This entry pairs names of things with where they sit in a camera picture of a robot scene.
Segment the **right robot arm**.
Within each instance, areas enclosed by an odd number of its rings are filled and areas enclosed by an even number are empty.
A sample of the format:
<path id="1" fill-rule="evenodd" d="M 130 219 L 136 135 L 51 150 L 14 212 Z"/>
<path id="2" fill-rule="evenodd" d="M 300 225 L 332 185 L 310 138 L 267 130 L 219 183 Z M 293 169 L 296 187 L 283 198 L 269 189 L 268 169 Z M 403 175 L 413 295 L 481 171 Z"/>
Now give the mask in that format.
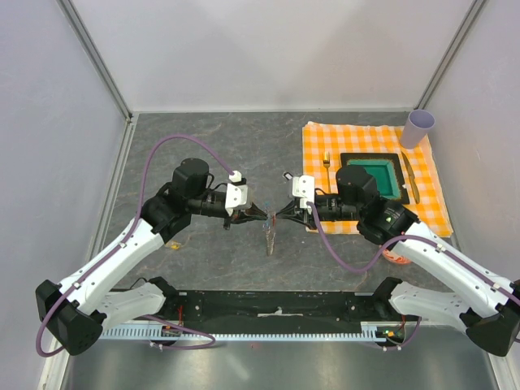
<path id="1" fill-rule="evenodd" d="M 291 202 L 277 218 L 324 233 L 324 222 L 354 221 L 357 231 L 378 245 L 408 258 L 450 292 L 418 288 L 386 279 L 372 299 L 374 314 L 384 320 L 412 315 L 465 333 L 484 351 L 508 354 L 519 334 L 519 284 L 474 262 L 436 235 L 414 212 L 382 197 L 376 180 L 363 167 L 348 165 L 336 173 L 336 193 L 319 194 L 311 175 L 284 173 Z"/>

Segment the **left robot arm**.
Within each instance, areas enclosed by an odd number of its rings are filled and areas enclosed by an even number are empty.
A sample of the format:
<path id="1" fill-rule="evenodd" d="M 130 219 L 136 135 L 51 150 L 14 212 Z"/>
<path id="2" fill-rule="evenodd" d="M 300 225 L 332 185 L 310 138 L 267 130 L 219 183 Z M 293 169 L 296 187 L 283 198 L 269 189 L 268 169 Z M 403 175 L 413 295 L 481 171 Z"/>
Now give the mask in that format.
<path id="1" fill-rule="evenodd" d="M 61 348 L 76 356 L 100 335 L 130 319 L 156 314 L 171 319 L 178 310 L 177 291 L 156 277 L 134 291 L 111 289 L 141 260 L 162 248 L 185 229 L 194 215 L 233 224 L 264 221 L 267 214 L 249 199 L 249 187 L 239 172 L 225 190 L 210 188 L 207 162 L 186 158 L 171 181 L 144 202 L 134 219 L 103 251 L 78 271 L 55 284 L 46 279 L 36 288 L 38 316 Z"/>

